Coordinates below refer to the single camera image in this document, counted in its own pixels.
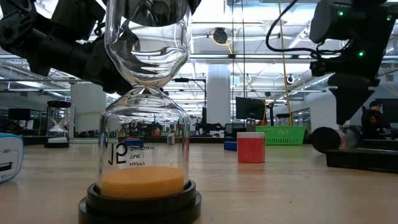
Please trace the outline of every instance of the green plastic basket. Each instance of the green plastic basket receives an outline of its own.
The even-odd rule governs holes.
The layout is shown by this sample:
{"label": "green plastic basket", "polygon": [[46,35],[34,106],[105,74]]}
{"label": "green plastic basket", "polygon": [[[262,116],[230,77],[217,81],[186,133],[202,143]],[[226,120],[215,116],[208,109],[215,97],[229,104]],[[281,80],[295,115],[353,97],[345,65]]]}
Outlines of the green plastic basket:
{"label": "green plastic basket", "polygon": [[300,146],[303,144],[305,127],[256,126],[256,132],[266,134],[268,146]]}

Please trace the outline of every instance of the orange sand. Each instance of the orange sand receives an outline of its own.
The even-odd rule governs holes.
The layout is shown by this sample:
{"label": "orange sand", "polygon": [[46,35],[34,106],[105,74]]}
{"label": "orange sand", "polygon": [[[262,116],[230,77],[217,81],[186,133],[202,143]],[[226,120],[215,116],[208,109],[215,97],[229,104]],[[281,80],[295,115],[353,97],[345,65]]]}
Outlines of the orange sand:
{"label": "orange sand", "polygon": [[142,166],[119,169],[103,176],[101,194],[114,198],[155,198],[182,192],[182,170],[173,167]]}

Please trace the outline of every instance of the person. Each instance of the person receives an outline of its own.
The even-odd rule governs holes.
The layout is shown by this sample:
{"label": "person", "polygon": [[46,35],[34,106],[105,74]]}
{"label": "person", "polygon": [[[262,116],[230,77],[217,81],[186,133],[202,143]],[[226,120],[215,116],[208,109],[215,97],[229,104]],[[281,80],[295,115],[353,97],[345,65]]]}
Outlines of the person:
{"label": "person", "polygon": [[378,101],[372,101],[369,104],[370,113],[377,119],[378,124],[381,128],[391,129],[391,125],[386,121],[384,115],[380,112],[381,103]]}
{"label": "person", "polygon": [[363,139],[384,139],[380,134],[384,133],[377,119],[368,113],[362,120],[362,137]]}

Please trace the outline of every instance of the desk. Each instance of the desk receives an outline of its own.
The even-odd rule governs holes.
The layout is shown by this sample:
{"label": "desk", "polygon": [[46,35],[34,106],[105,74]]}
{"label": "desk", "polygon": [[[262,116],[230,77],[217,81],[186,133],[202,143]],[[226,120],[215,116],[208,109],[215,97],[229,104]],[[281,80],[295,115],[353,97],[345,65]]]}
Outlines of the desk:
{"label": "desk", "polygon": [[[96,145],[25,151],[20,174],[0,185],[0,222],[77,223]],[[203,196],[196,224],[397,223],[398,175],[327,168],[309,146],[269,146],[265,164],[238,164],[222,144],[191,144],[190,173]]]}

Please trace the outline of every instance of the glass bulb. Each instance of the glass bulb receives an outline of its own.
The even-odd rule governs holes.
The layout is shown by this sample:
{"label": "glass bulb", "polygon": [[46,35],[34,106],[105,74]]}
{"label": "glass bulb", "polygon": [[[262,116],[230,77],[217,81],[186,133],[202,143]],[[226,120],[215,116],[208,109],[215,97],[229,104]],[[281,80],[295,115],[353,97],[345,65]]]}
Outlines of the glass bulb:
{"label": "glass bulb", "polygon": [[[107,53],[132,90],[101,115],[97,186],[114,198],[180,193],[188,183],[189,117],[160,88],[189,58],[190,8],[186,0],[109,0],[106,15]],[[175,145],[138,139],[169,135]]]}

